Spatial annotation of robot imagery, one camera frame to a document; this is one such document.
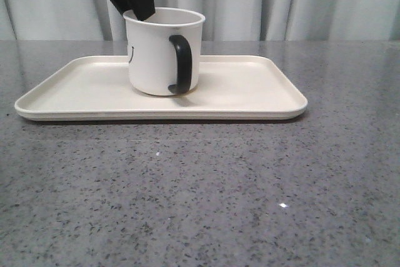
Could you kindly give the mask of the white smiley mug black handle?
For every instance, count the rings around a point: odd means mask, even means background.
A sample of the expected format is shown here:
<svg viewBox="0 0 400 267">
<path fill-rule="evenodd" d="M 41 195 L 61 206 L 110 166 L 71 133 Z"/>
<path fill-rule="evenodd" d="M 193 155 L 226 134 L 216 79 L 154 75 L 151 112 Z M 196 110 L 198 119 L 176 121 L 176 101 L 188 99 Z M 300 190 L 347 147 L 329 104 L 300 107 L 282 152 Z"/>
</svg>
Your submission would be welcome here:
<svg viewBox="0 0 400 267">
<path fill-rule="evenodd" d="M 155 96 L 175 96 L 198 84 L 205 16 L 178 8 L 156 8 L 145 21 L 132 11 L 126 22 L 129 80 L 134 88 Z"/>
</svg>

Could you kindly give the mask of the cream rectangular tray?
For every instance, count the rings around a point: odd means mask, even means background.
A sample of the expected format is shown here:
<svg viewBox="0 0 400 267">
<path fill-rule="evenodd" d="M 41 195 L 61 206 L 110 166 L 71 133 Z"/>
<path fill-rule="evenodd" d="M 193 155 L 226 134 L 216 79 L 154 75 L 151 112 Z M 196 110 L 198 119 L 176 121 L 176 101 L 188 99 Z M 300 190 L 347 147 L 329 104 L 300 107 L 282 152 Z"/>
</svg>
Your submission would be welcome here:
<svg viewBox="0 0 400 267">
<path fill-rule="evenodd" d="M 285 120 L 307 98 L 268 58 L 201 57 L 199 82 L 183 96 L 151 96 L 128 80 L 126 56 L 86 56 L 67 63 L 15 102 L 33 121 L 233 119 Z"/>
</svg>

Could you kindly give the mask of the grey curtain backdrop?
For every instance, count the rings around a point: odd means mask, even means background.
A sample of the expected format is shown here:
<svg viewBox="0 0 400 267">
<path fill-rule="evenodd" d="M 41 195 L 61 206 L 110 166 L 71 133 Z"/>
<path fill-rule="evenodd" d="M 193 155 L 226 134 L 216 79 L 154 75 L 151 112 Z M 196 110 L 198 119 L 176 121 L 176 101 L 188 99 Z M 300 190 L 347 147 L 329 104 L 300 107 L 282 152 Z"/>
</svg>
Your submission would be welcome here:
<svg viewBox="0 0 400 267">
<path fill-rule="evenodd" d="M 399 0 L 155 0 L 205 15 L 206 41 L 397 40 Z M 1 0 L 3 40 L 122 41 L 110 0 Z"/>
</svg>

